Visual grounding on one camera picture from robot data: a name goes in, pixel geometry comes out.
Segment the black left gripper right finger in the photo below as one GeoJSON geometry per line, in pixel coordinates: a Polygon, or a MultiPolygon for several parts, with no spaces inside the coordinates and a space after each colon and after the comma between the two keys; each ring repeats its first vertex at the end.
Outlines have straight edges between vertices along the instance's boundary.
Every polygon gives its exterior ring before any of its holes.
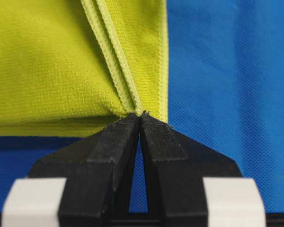
{"type": "Polygon", "coordinates": [[[266,226],[256,183],[234,160],[146,112],[140,134],[149,210],[163,226],[266,226]]]}

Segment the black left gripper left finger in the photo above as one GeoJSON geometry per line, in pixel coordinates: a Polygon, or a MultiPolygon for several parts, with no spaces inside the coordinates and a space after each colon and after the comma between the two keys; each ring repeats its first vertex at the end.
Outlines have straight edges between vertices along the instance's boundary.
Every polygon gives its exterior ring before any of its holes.
{"type": "Polygon", "coordinates": [[[137,147],[138,126],[139,117],[129,114],[37,160],[27,177],[13,183],[1,225],[101,226],[137,147]]]}

